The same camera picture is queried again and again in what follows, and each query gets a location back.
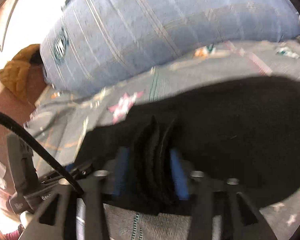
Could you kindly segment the black pants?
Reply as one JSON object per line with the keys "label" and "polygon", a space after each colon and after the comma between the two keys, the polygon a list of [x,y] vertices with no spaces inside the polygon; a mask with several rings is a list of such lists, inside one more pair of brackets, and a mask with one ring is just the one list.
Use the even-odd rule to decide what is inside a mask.
{"label": "black pants", "polygon": [[300,187],[300,81],[253,76],[133,106],[125,120],[89,131],[74,164],[97,170],[128,150],[122,207],[177,207],[171,153],[210,178],[237,178],[257,207]]}

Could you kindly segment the grey patterned bed sheet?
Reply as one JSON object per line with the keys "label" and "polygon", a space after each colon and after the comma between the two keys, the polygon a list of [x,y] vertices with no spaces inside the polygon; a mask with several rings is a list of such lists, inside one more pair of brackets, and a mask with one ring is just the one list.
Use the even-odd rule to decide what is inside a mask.
{"label": "grey patterned bed sheet", "polygon": [[[48,86],[36,102],[26,130],[63,165],[74,162],[87,131],[122,120],[128,103],[156,101],[195,86],[259,74],[283,74],[300,79],[300,44],[237,41],[215,45],[206,59],[188,53],[153,67],[90,98],[79,98]],[[190,218],[138,214],[105,205],[111,239],[186,239]],[[260,210],[278,239],[300,233],[300,189],[291,197]]]}

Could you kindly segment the orange-brown cloth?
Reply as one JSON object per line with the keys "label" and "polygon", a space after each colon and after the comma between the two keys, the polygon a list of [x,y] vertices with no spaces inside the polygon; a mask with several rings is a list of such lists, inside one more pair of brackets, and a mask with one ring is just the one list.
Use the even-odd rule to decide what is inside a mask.
{"label": "orange-brown cloth", "polygon": [[44,84],[40,44],[31,44],[19,52],[0,70],[0,82],[19,100],[27,100],[30,85]]}

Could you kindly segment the blue plaid quilt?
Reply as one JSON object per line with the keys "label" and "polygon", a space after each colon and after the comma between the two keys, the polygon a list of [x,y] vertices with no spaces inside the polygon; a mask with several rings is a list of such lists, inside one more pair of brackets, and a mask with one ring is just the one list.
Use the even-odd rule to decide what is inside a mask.
{"label": "blue plaid quilt", "polygon": [[40,55],[47,83],[91,95],[202,46],[299,34],[290,0],[68,0]]}

